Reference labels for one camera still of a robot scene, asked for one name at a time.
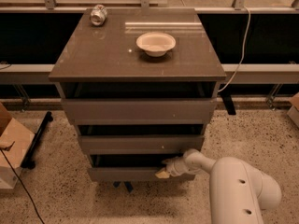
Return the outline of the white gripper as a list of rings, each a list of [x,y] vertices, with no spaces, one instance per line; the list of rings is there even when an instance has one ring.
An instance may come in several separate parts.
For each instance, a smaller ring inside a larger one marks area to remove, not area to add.
[[[170,176],[181,176],[190,171],[190,167],[183,157],[166,159],[162,161],[162,164],[166,165],[166,170],[163,168],[155,173],[156,177],[159,179],[167,179]]]

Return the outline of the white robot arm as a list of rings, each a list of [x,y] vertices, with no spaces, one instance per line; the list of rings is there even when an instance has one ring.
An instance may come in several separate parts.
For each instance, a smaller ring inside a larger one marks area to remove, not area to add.
[[[209,174],[209,200],[212,224],[263,224],[262,210],[279,206],[282,192],[278,182],[234,157],[213,160],[196,149],[181,157],[163,161],[155,175],[167,179],[181,175]]]

